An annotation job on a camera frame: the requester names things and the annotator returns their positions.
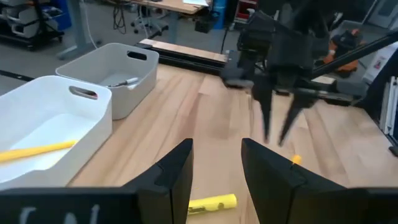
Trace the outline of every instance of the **cable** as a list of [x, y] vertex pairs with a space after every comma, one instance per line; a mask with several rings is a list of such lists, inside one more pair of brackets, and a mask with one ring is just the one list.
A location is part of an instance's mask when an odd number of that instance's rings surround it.
[[223, 37], [223, 43], [221, 44], [221, 52], [220, 52], [220, 54], [223, 54], [225, 38], [226, 38], [226, 35], [227, 35], [227, 33], [228, 33], [228, 30], [229, 30], [229, 27], [226, 27], [226, 28], [225, 28], [224, 37]]
[[114, 30], [117, 29], [121, 34], [126, 34], [127, 28], [126, 28], [126, 21], [124, 19], [123, 6], [124, 4], [122, 4], [121, 0], [115, 1], [115, 5], [113, 7], [113, 29]]
[[86, 17], [86, 24], [87, 24], [88, 37], [90, 38], [91, 43], [94, 45], [95, 49], [98, 49], [98, 47], [97, 47], [97, 45], [95, 44], [95, 41], [94, 41], [94, 39], [93, 39], [93, 36], [91, 35], [90, 24], [89, 24], [89, 22], [88, 22], [88, 10], [87, 10], [86, 2], [85, 2], [85, 0], [81, 0], [81, 1], [82, 1], [82, 3], [83, 3], [83, 8], [84, 8], [84, 10], [85, 10], [85, 17]]

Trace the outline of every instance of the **gray floor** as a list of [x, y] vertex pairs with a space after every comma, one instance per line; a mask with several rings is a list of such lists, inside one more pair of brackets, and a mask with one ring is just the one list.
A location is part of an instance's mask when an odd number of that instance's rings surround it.
[[[90, 31], [94, 38], [101, 38], [103, 43], [119, 42], [122, 44], [134, 45], [145, 38], [144, 32], [138, 34], [133, 32], [134, 28], [130, 27], [129, 23], [134, 20], [136, 14], [126, 13], [127, 34], [120, 34], [117, 30], [113, 30], [112, 10], [110, 6], [88, 4], [88, 18], [90, 22]], [[178, 22], [178, 36], [177, 44], [196, 49], [209, 50], [212, 52], [220, 52], [222, 43], [223, 30], [212, 30], [209, 34], [202, 34], [194, 31], [195, 24], [185, 19]], [[156, 37], [155, 40], [167, 41], [167, 31], [163, 36]], [[236, 49], [236, 41], [239, 32], [231, 31], [228, 33], [224, 49]], [[365, 35], [367, 42], [378, 38], [380, 31], [370, 29]], [[40, 77], [44, 75], [51, 75], [55, 73], [55, 69], [69, 60], [60, 61], [55, 55], [63, 49], [72, 46], [74, 43], [71, 30], [66, 30], [64, 41], [59, 44], [56, 40], [53, 44], [46, 46], [46, 48], [29, 52], [26, 49], [19, 48], [12, 45], [0, 44], [0, 69], [9, 72], [14, 72], [30, 77]], [[367, 64], [372, 59], [372, 55], [364, 58], [364, 63]], [[364, 68], [359, 69], [355, 79], [360, 79], [364, 72]], [[11, 78], [0, 77], [0, 95], [18, 87], [24, 82], [13, 80]]]

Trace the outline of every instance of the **table leg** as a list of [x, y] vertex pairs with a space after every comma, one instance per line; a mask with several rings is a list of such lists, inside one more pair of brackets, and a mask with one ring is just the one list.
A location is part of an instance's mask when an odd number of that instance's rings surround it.
[[[67, 4], [76, 45], [58, 53], [57, 58], [60, 60], [76, 57], [94, 48], [91, 42], [86, 41], [79, 0], [67, 0]], [[96, 45], [101, 44], [100, 40], [95, 42]]]
[[170, 11], [169, 43], [177, 42], [178, 12]]

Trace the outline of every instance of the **yellow stick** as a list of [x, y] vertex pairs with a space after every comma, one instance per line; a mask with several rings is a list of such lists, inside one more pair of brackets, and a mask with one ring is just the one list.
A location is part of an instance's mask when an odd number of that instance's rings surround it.
[[10, 151], [0, 152], [0, 162], [11, 161], [14, 159], [36, 156], [41, 153], [52, 152], [60, 149], [67, 149], [76, 144], [76, 140], [66, 141], [46, 146], [31, 147], [27, 149], [14, 149]]
[[188, 215], [234, 208], [236, 204], [235, 194], [191, 200], [189, 201]]

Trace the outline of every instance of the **wooden table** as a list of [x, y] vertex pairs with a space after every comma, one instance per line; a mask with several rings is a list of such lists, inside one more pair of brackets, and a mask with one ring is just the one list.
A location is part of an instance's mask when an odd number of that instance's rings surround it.
[[160, 2], [154, 2], [149, 0], [143, 0], [143, 1], [131, 0], [131, 1], [143, 6], [151, 6], [159, 9], [167, 9], [170, 11], [169, 42], [171, 44], [175, 44], [177, 41], [178, 13], [181, 12], [192, 15], [198, 12], [200, 9], [204, 8], [204, 6], [184, 4], [183, 0], [162, 0]]
[[[169, 50], [222, 55], [145, 40]], [[229, 90], [219, 77], [159, 65], [157, 85], [126, 118], [69, 186], [120, 186], [145, 171], [185, 138], [193, 138], [191, 199], [234, 193], [232, 210], [192, 215], [188, 223], [258, 223], [241, 164], [241, 139], [252, 138], [286, 158], [302, 156], [309, 170], [347, 187], [398, 186], [398, 159], [365, 111], [324, 101], [305, 110], [277, 146], [291, 99], [274, 96], [271, 142], [262, 141], [259, 103]]]

